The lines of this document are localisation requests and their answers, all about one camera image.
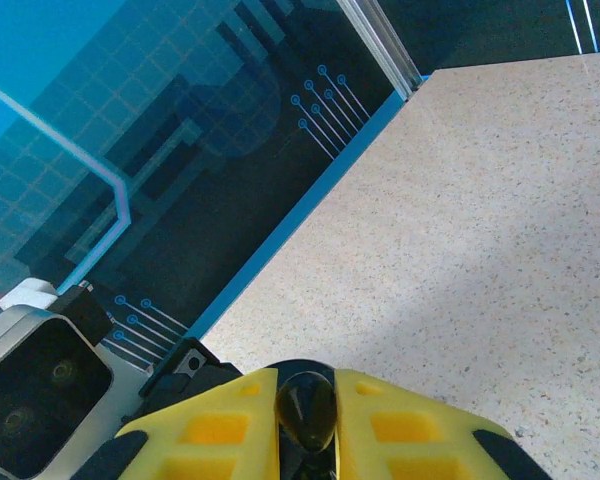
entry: blue floor trim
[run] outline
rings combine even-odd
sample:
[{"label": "blue floor trim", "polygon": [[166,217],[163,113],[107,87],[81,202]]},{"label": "blue floor trim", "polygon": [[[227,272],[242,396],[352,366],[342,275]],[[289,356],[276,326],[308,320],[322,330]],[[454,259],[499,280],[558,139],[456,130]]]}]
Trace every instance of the blue floor trim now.
[{"label": "blue floor trim", "polygon": [[211,302],[211,305],[196,320],[185,337],[200,339],[209,331],[220,316],[238,298],[238,295],[247,288],[260,270],[264,268],[293,232],[311,214],[313,209],[318,206],[320,201],[331,191],[344,174],[347,173],[349,168],[351,168],[403,105],[404,101],[397,92],[391,94],[376,113],[371,116],[371,119],[365,126],[360,129],[360,132],[351,140],[351,143],[336,157],[333,163],[316,180],[287,216],[284,217],[251,258],[247,260],[222,292]]}]

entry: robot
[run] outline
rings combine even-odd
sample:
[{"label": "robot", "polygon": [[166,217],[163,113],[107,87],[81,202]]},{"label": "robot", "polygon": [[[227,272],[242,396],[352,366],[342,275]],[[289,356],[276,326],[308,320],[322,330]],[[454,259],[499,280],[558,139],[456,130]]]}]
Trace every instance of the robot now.
[{"label": "robot", "polygon": [[550,478],[499,425],[352,370],[243,375],[183,339],[142,372],[100,345],[88,288],[28,282],[1,302],[1,479]]}]

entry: glass wall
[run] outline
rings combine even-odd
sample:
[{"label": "glass wall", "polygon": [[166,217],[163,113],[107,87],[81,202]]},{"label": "glass wall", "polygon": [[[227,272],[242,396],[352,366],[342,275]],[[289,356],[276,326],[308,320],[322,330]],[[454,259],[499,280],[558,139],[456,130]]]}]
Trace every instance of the glass wall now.
[{"label": "glass wall", "polygon": [[423,74],[600,51],[600,0],[378,0]]},{"label": "glass wall", "polygon": [[394,90],[336,0],[65,3],[0,0],[0,295],[86,278],[155,361]]}]

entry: white light line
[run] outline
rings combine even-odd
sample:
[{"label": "white light line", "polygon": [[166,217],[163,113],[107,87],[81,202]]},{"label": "white light line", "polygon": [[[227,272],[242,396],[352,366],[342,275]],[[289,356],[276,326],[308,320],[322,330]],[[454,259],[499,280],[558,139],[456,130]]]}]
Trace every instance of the white light line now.
[{"label": "white light line", "polygon": [[593,31],[593,22],[591,21],[591,13],[589,12],[588,0],[582,0],[584,3],[584,11],[587,13],[587,22],[589,22],[589,31],[591,32],[591,40],[593,40],[593,49],[598,53],[598,40],[596,40],[596,32]]},{"label": "white light line", "polygon": [[144,323],[142,323],[142,322],[140,322],[140,321],[137,321],[137,322],[136,322],[134,325],[138,325],[138,326],[140,326],[140,327],[144,328],[145,330],[148,330],[148,331],[150,331],[150,332],[151,332],[151,333],[153,333],[154,335],[156,335],[156,336],[160,337],[161,339],[163,339],[165,342],[169,342],[169,343],[171,343],[172,345],[175,345],[175,344],[176,344],[176,342],[175,342],[175,341],[171,340],[170,338],[167,338],[167,337],[165,337],[165,336],[164,336],[164,335],[162,335],[160,332],[156,332],[156,331],[155,331],[153,328],[149,328],[149,327],[147,327],[147,326],[146,326]]},{"label": "white light line", "polygon": [[160,345],[159,343],[154,342],[153,340],[151,340],[150,338],[145,337],[144,335],[142,335],[141,333],[136,332],[133,328],[127,327],[124,323],[120,323],[117,320],[114,320],[113,323],[115,323],[116,325],[121,326],[122,328],[129,330],[131,333],[133,333],[134,335],[139,336],[140,338],[142,338],[143,340],[146,340],[147,342],[149,342],[151,345],[158,347],[160,350],[164,350],[165,352],[169,353],[169,350],[167,350],[166,348],[164,348],[162,345]]},{"label": "white light line", "polygon": [[569,18],[571,19],[571,27],[573,27],[573,36],[576,38],[576,44],[578,45],[578,53],[582,55],[582,46],[580,45],[580,35],[578,35],[578,28],[576,27],[576,20],[573,18],[573,9],[571,8],[571,0],[567,1],[567,10],[569,11]]},{"label": "white light line", "polygon": [[338,110],[340,110],[340,113],[342,115],[344,115],[344,118],[347,119],[347,121],[351,124],[351,126],[353,127],[353,129],[357,132],[358,131],[358,127],[356,127],[354,125],[354,123],[351,121],[351,119],[349,118],[349,116],[346,113],[344,113],[344,110],[342,110],[342,108],[340,107],[340,105],[338,105],[338,102],[336,101],[335,97],[331,98],[331,101],[338,108]]},{"label": "white light line", "polygon": [[307,118],[311,121],[311,123],[313,123],[313,125],[320,131],[320,133],[324,136],[324,138],[326,138],[329,141],[329,143],[333,146],[333,148],[336,149],[336,152],[339,152],[340,149],[338,147],[336,147],[336,144],[333,143],[333,140],[331,140],[329,138],[329,135],[327,135],[327,133],[320,127],[320,125],[318,125],[318,122],[316,122],[313,119],[311,114],[309,112],[307,112],[301,104],[299,104],[298,107],[300,107],[300,110],[302,110],[302,112],[307,116]]},{"label": "white light line", "polygon": [[362,119],[360,118],[360,116],[358,115],[358,112],[356,112],[353,107],[351,106],[351,104],[349,103],[349,100],[347,100],[345,98],[345,96],[342,94],[342,92],[340,91],[340,89],[337,87],[337,85],[335,83],[333,83],[333,80],[331,80],[331,77],[329,77],[327,75],[327,80],[329,80],[329,83],[331,84],[331,86],[333,87],[333,89],[338,93],[338,95],[340,95],[340,98],[342,98],[342,100],[344,100],[344,103],[347,104],[347,106],[349,107],[349,110],[351,110],[353,112],[353,114],[358,117],[358,120],[360,120],[360,122],[364,125],[364,122],[362,121]]},{"label": "white light line", "polygon": [[329,127],[331,129],[331,131],[333,132],[333,134],[338,137],[338,140],[340,140],[340,142],[342,142],[342,145],[344,145],[345,147],[347,146],[347,142],[345,142],[342,137],[340,136],[340,134],[338,134],[338,132],[336,131],[335,128],[333,128],[333,126],[329,123],[329,120],[327,120],[326,118],[324,118],[324,115],[322,115],[322,112],[318,112],[317,115],[322,119],[322,121],[327,125],[327,127]]},{"label": "white light line", "polygon": [[109,340],[108,338],[103,338],[102,339],[103,342],[107,342],[111,345],[113,345],[116,348],[119,348],[120,350],[122,350],[124,353],[131,355],[134,358],[137,358],[138,360],[142,360],[145,363],[148,363],[149,365],[153,365],[153,363],[151,363],[149,360],[147,360],[146,358],[142,358],[140,355],[136,355],[135,353],[133,353],[131,350],[128,350],[124,347],[121,347],[120,345],[118,345],[117,343],[113,343],[111,340]]},{"label": "white light line", "polygon": [[176,325],[181,326],[182,328],[184,328],[185,330],[189,330],[189,327],[185,327],[183,324],[181,324],[179,321],[177,321],[175,318],[173,318],[170,315],[167,315],[166,313],[164,313],[162,310],[157,309],[156,307],[154,307],[153,305],[151,305],[149,307],[151,310],[153,310],[154,312],[159,313],[160,315],[162,315],[165,318],[168,318],[169,320],[171,320],[173,323],[175,323]]},{"label": "white light line", "polygon": [[333,155],[331,155],[331,152],[329,152],[329,150],[327,150],[327,147],[325,147],[322,142],[320,140],[318,140],[318,137],[316,137],[313,132],[311,130],[309,130],[309,127],[305,128],[305,130],[307,132],[309,132],[309,135],[311,135],[313,137],[313,139],[318,143],[318,145],[320,145],[322,147],[322,149],[326,152],[327,155],[329,155],[331,157],[331,160],[335,160],[335,158],[333,157]]},{"label": "white light line", "polygon": [[364,108],[362,106],[362,104],[360,103],[360,100],[358,100],[358,97],[356,97],[355,93],[353,93],[351,91],[351,89],[349,88],[349,85],[347,85],[346,83],[344,84],[344,87],[347,89],[347,91],[349,92],[349,94],[353,97],[353,99],[356,101],[356,103],[358,104],[358,106],[362,109],[362,111],[364,112],[364,114],[367,116],[367,118],[371,118],[371,115],[369,115],[369,112],[367,112],[367,109]]},{"label": "white light line", "polygon": [[333,113],[333,111],[331,111],[331,109],[329,108],[329,105],[327,105],[324,100],[322,100],[322,98],[320,97],[320,95],[318,95],[318,92],[316,92],[315,90],[312,90],[313,94],[318,97],[318,100],[320,100],[320,103],[322,105],[324,105],[324,108],[327,109],[327,112],[329,112],[329,114],[333,117],[333,119],[338,122],[338,125],[340,125],[340,128],[342,128],[345,133],[349,136],[349,138],[351,138],[351,134],[349,133],[349,130],[347,130],[346,128],[344,128],[344,125],[342,125],[342,122],[340,121],[340,119],[338,117],[336,117],[335,113]]},{"label": "white light line", "polygon": [[123,305],[126,305],[127,307],[129,307],[131,310],[133,310],[134,312],[139,313],[140,315],[142,315],[144,318],[151,320],[152,322],[154,322],[156,325],[160,325],[162,328],[169,330],[171,333],[173,333],[174,335],[178,335],[178,337],[180,336],[180,334],[178,332],[176,332],[175,330],[172,330],[171,328],[167,327],[164,323],[160,323],[159,321],[157,321],[155,318],[153,318],[151,315],[148,315],[146,313],[144,313],[142,310],[140,310],[139,308],[134,307],[133,305],[131,305],[130,303],[124,302]]},{"label": "white light line", "polygon": [[147,352],[149,355],[153,355],[158,360],[162,360],[162,357],[160,355],[158,355],[157,353],[153,353],[151,350],[149,350],[147,348],[144,348],[142,345],[140,345],[139,343],[134,342],[133,340],[129,340],[129,338],[127,338],[126,335],[124,337],[122,337],[122,340],[124,340],[125,342],[129,342],[134,347],[139,348],[140,350],[142,350],[144,352]]}]

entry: speckled floor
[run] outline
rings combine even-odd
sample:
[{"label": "speckled floor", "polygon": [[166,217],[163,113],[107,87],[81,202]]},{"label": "speckled floor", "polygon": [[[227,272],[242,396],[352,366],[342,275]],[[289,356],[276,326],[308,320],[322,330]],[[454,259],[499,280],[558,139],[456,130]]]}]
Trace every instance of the speckled floor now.
[{"label": "speckled floor", "polygon": [[600,54],[434,73],[204,341],[382,377],[600,479]]}]

